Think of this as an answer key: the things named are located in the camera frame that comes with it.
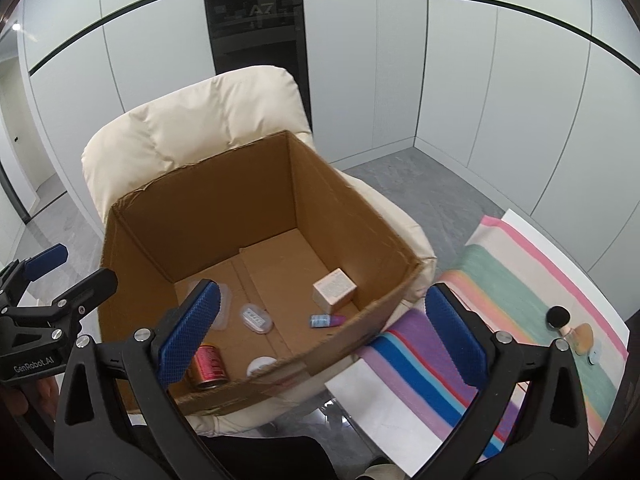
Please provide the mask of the person's left hand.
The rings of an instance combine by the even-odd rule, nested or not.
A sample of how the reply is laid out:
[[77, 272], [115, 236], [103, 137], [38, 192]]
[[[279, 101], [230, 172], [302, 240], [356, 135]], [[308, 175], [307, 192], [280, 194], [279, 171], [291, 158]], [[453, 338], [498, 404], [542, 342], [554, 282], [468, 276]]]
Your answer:
[[[60, 398], [58, 382], [54, 377], [42, 378], [35, 382], [35, 387], [37, 391], [36, 400], [41, 411], [50, 416], [52, 420], [55, 420], [58, 412], [58, 399]], [[6, 408], [13, 416], [23, 416], [27, 413], [29, 402], [27, 396], [20, 389], [1, 386], [0, 394], [2, 401], [6, 404]]]

